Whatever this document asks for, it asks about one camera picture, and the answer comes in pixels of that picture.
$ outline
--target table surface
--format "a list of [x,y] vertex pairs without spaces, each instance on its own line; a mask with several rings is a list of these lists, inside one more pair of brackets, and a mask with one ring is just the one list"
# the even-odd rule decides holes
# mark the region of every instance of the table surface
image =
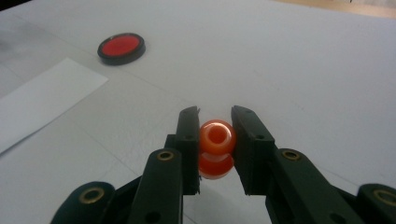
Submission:
[[[137,33],[147,51],[107,66],[98,45]],[[0,97],[70,58],[109,81],[0,157],[0,223],[49,223],[76,187],[142,175],[175,133],[254,110],[279,147],[335,186],[396,188],[396,20],[275,1],[35,0],[0,12]],[[184,197],[184,223],[271,223],[235,170]]]

